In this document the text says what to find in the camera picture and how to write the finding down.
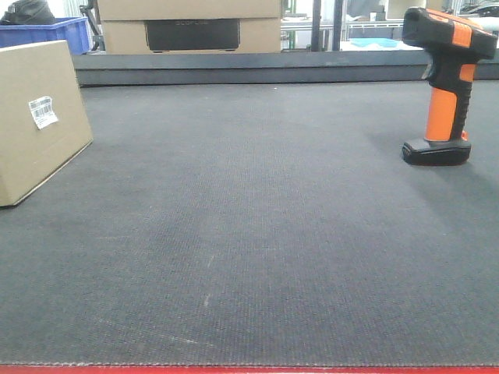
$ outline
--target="barcode scanner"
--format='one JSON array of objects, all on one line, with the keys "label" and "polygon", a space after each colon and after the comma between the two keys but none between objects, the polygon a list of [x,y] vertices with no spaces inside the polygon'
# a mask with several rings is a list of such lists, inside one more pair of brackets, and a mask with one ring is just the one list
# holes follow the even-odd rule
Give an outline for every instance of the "barcode scanner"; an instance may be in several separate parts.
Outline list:
[{"label": "barcode scanner", "polygon": [[423,79],[433,87],[426,135],[404,143],[404,160],[419,165],[466,162],[471,143],[463,129],[476,64],[494,58],[497,37],[468,19],[415,7],[405,13],[402,40],[431,55]]}]

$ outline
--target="blue bin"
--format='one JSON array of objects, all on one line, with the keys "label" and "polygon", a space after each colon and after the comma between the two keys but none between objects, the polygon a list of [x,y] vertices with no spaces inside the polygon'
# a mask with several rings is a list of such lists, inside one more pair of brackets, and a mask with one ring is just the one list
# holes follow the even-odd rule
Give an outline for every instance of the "blue bin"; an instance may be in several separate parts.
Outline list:
[{"label": "blue bin", "polygon": [[73,55],[90,50],[86,17],[57,18],[53,25],[0,26],[0,48],[41,41],[67,40]]}]

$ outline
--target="barcode label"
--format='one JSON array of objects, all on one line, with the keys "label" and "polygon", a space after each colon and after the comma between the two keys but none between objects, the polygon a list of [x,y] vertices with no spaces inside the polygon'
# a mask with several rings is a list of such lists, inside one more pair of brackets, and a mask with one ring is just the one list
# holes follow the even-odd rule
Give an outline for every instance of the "barcode label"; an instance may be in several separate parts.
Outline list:
[{"label": "barcode label", "polygon": [[30,101],[29,105],[33,120],[40,130],[58,121],[57,116],[52,110],[51,97],[40,97],[35,101]]}]

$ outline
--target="red edge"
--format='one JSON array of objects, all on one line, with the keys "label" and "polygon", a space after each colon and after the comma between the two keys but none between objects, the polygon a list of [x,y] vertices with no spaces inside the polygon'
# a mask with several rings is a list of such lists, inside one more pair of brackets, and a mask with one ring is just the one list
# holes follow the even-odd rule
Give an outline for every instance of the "red edge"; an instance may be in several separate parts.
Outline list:
[{"label": "red edge", "polygon": [[271,368],[218,366],[0,365],[0,374],[499,374],[499,367]]}]

